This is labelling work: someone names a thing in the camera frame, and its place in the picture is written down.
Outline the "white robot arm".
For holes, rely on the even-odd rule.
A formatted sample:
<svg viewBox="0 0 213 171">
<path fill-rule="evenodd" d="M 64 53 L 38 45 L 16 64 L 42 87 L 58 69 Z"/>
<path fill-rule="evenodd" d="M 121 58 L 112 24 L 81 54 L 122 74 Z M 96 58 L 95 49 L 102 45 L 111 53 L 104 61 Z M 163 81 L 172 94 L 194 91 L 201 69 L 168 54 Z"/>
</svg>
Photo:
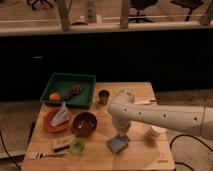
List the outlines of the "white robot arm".
<svg viewBox="0 0 213 171">
<path fill-rule="evenodd" d="M 112 123 L 125 135 L 132 121 L 171 129 L 213 141 L 213 107 L 140 105 L 126 90 L 119 91 L 108 104 Z"/>
</svg>

